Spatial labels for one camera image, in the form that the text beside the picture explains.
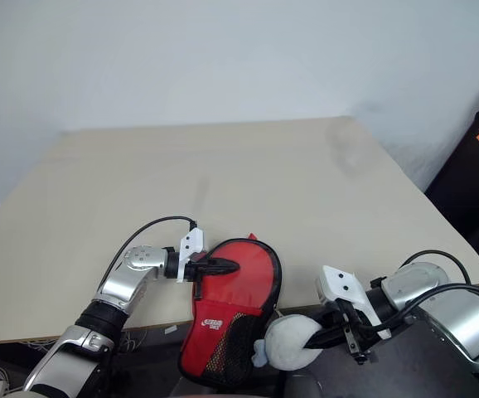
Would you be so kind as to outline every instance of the white wall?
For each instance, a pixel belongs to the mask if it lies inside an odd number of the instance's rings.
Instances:
[[[64,130],[356,116],[425,188],[479,107],[479,0],[0,1],[0,201]]]

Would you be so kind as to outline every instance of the printed logo on bag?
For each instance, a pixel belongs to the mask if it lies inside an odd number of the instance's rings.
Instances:
[[[205,319],[201,322],[201,326],[208,326],[210,329],[220,330],[220,327],[223,326],[223,321],[218,319]]]

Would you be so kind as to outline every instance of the beige table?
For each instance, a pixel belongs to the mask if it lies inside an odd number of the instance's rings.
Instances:
[[[255,233],[283,263],[281,308],[318,303],[321,265],[363,284],[446,250],[479,257],[349,118],[82,131],[64,136],[0,208],[0,341],[60,334],[140,225],[188,215],[210,246]],[[136,243],[175,245],[186,225]],[[453,280],[461,275],[440,257]],[[129,327],[191,318],[191,284],[152,283]]]

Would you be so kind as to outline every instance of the black mesh pocket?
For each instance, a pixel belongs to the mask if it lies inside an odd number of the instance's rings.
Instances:
[[[201,378],[213,384],[238,386],[253,369],[253,332],[259,318],[237,313],[215,348]]]

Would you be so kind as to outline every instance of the red bag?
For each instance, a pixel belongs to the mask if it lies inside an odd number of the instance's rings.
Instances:
[[[233,388],[250,376],[254,340],[263,336],[276,306],[282,269],[274,250],[253,239],[226,240],[206,257],[232,260],[239,270],[204,275],[194,284],[194,321],[179,368],[195,383]]]

